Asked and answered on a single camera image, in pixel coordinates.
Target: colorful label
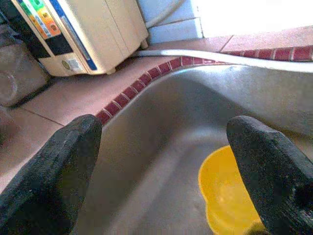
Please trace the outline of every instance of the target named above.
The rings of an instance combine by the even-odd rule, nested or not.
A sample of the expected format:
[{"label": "colorful label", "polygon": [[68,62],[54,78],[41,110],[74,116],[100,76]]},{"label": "colorful label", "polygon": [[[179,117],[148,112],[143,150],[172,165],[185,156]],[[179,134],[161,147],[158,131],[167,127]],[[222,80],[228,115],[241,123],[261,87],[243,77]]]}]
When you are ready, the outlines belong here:
[{"label": "colorful label", "polygon": [[19,4],[43,39],[61,34],[61,31],[42,0],[19,0]]}]

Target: tile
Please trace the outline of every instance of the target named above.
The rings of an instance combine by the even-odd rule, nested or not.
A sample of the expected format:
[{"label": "tile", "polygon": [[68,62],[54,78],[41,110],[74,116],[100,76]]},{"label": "tile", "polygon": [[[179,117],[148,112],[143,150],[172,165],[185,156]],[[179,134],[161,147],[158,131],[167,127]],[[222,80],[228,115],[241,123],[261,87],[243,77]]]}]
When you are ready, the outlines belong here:
[{"label": "tile", "polygon": [[203,59],[202,58],[193,58],[193,59],[194,59],[193,64],[195,64],[195,65],[203,64]]},{"label": "tile", "polygon": [[0,193],[20,168],[62,126],[23,109],[8,111],[2,129],[13,130],[0,145]]},{"label": "tile", "polygon": [[174,42],[156,43],[149,46],[147,50],[189,49],[189,50],[204,50],[215,52],[220,51],[230,38],[231,36],[222,36],[213,38],[199,38]]},{"label": "tile", "polygon": [[120,111],[120,108],[114,102],[109,103],[105,109],[111,114],[111,116],[114,116],[118,113],[118,111]]},{"label": "tile", "polygon": [[153,69],[149,70],[148,74],[150,75],[150,77],[152,79],[161,75],[160,71],[157,68],[153,68]]},{"label": "tile", "polygon": [[185,65],[192,65],[193,64],[193,58],[192,57],[188,57],[188,56],[183,56],[181,58],[181,64],[183,66],[185,66]]},{"label": "tile", "polygon": [[[166,7],[170,6],[173,0],[138,0],[137,2],[141,9],[144,21],[147,22],[159,15]],[[158,23],[158,25],[188,20],[198,16],[196,2],[194,0],[185,0],[171,15]]]},{"label": "tile", "polygon": [[0,106],[0,146],[4,140],[12,138],[18,131],[19,127],[7,111],[7,108]]},{"label": "tile", "polygon": [[137,95],[137,92],[135,92],[133,88],[128,87],[123,91],[123,95],[125,95],[129,100],[131,100]]},{"label": "tile", "polygon": [[159,65],[158,69],[160,70],[161,74],[166,74],[171,70],[170,64],[168,62]]},{"label": "tile", "polygon": [[246,50],[246,51],[244,51],[243,56],[254,58],[254,57],[256,57],[256,54],[257,54],[257,50]]},{"label": "tile", "polygon": [[223,51],[301,47],[309,45],[313,45],[313,26],[282,30],[279,32],[234,36],[224,47]]},{"label": "tile", "polygon": [[151,44],[203,38],[199,18],[156,26],[148,31],[148,41]]},{"label": "tile", "polygon": [[272,49],[260,50],[258,58],[270,60],[272,58],[272,53],[273,53]]},{"label": "tile", "polygon": [[139,93],[145,88],[145,85],[143,82],[137,80],[132,84],[132,87],[135,88],[136,91]]},{"label": "tile", "polygon": [[145,71],[174,57],[129,58],[111,75],[77,75],[59,80],[22,107],[62,125],[97,114]]},{"label": "tile", "polygon": [[150,82],[152,82],[152,78],[150,76],[148,76],[147,74],[143,74],[139,80],[145,85],[147,86]]},{"label": "tile", "polygon": [[173,70],[181,67],[181,61],[180,61],[180,58],[176,58],[176,59],[173,59],[171,60],[170,62],[170,66]]},{"label": "tile", "polygon": [[281,48],[275,50],[274,60],[290,60],[292,48]]},{"label": "tile", "polygon": [[298,47],[294,49],[292,59],[297,58],[298,61],[312,60],[312,47]]},{"label": "tile", "polygon": [[126,106],[126,104],[129,102],[129,100],[123,96],[122,94],[120,94],[118,97],[116,97],[114,99],[114,101],[116,103],[118,103],[118,105],[121,107],[121,108],[124,108]]},{"label": "tile", "polygon": [[103,110],[101,110],[99,113],[97,113],[96,117],[101,120],[102,125],[107,123],[107,121],[109,121],[110,118],[111,118],[111,116],[109,114],[107,114],[107,112],[105,112]]}]

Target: blue stripe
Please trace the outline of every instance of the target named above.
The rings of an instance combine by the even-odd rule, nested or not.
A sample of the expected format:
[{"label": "blue stripe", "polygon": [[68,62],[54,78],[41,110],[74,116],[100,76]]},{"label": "blue stripe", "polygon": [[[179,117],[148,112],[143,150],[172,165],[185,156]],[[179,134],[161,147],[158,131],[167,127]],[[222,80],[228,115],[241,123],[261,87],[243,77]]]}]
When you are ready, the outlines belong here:
[{"label": "blue stripe", "polygon": [[[67,19],[67,21],[69,22],[67,16],[65,15],[65,13],[64,13],[62,7],[60,6],[60,4],[58,3],[58,1],[57,0],[50,0],[50,3],[52,4],[54,10],[58,13],[59,17],[60,18],[61,17],[65,17]],[[97,66],[94,64],[93,60],[91,59],[89,53],[87,52],[86,48],[84,47],[82,41],[79,39],[79,37],[78,37],[77,33],[75,32],[74,28],[73,28],[73,33],[76,34],[76,38],[79,40],[79,44],[82,45],[82,47],[85,49],[88,57],[90,58],[90,59],[86,59],[86,62],[89,65],[90,69],[91,70],[97,70]]]}]

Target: red mosaic tile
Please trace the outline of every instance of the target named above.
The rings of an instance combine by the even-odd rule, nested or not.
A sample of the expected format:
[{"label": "red mosaic tile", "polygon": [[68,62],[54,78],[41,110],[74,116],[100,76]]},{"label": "red mosaic tile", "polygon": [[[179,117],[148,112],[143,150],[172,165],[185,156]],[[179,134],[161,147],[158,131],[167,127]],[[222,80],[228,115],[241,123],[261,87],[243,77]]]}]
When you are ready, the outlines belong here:
[{"label": "red mosaic tile", "polygon": [[231,51],[229,52],[230,55],[238,55],[240,56],[241,51]]},{"label": "red mosaic tile", "polygon": [[163,63],[161,65],[158,66],[160,71],[161,71],[161,74],[165,74],[167,72],[169,72],[171,70],[170,66],[168,65],[168,63]]},{"label": "red mosaic tile", "polygon": [[156,78],[161,75],[160,71],[157,68],[149,70],[148,74],[150,74],[151,78]]},{"label": "red mosaic tile", "polygon": [[108,122],[108,120],[110,120],[110,116],[104,112],[103,110],[101,110],[99,113],[96,114],[96,117],[100,119],[102,125],[104,125],[105,123]]},{"label": "red mosaic tile", "polygon": [[208,60],[208,59],[203,59],[203,63],[204,64],[214,64],[215,63],[215,60]]},{"label": "red mosaic tile", "polygon": [[185,65],[192,65],[192,57],[183,56],[181,58],[181,63],[183,66]]},{"label": "red mosaic tile", "polygon": [[288,61],[291,57],[291,50],[292,48],[280,48],[276,50],[274,60],[283,60]]},{"label": "red mosaic tile", "polygon": [[112,115],[114,116],[115,114],[118,113],[118,111],[120,110],[119,107],[114,104],[113,102],[111,102],[110,104],[108,104],[105,109]]},{"label": "red mosaic tile", "polygon": [[125,91],[123,91],[123,94],[125,94],[129,99],[132,99],[137,95],[131,87],[126,88]]},{"label": "red mosaic tile", "polygon": [[146,86],[152,82],[152,79],[150,76],[146,75],[146,74],[143,74],[140,78],[139,78],[140,81],[143,82],[143,84],[145,84]]},{"label": "red mosaic tile", "polygon": [[114,101],[118,103],[122,108],[128,103],[128,99],[125,98],[122,94],[119,94]]},{"label": "red mosaic tile", "polygon": [[135,81],[135,82],[132,84],[132,87],[134,87],[134,88],[136,89],[136,91],[138,91],[138,92],[141,92],[142,89],[144,89],[144,85],[143,85],[141,82],[139,82],[138,80]]},{"label": "red mosaic tile", "polygon": [[172,70],[175,70],[175,69],[181,67],[180,58],[176,58],[174,60],[171,60],[170,65],[172,67]]},{"label": "red mosaic tile", "polygon": [[296,47],[293,53],[293,61],[311,61],[313,46]]},{"label": "red mosaic tile", "polygon": [[256,55],[256,50],[245,50],[244,57],[254,58]]},{"label": "red mosaic tile", "polygon": [[258,58],[259,59],[267,59],[270,60],[270,57],[272,55],[273,50],[272,49],[265,49],[265,50],[260,50]]},{"label": "red mosaic tile", "polygon": [[202,65],[203,59],[202,58],[194,58],[194,65]]}]

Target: pink tile countertop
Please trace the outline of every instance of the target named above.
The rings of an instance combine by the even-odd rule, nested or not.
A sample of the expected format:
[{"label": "pink tile countertop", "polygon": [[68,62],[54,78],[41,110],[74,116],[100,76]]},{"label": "pink tile countertop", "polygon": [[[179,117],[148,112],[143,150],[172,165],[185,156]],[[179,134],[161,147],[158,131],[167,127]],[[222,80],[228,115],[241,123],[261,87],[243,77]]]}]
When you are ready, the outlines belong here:
[{"label": "pink tile countertop", "polygon": [[[157,44],[149,49],[198,49],[230,51],[313,45],[313,27],[245,36],[225,36]],[[77,75],[57,78],[56,83],[24,105],[9,110],[9,130],[0,145],[0,193],[17,171],[49,137],[83,114],[96,114],[145,71],[174,57],[129,58],[111,75]]]}]

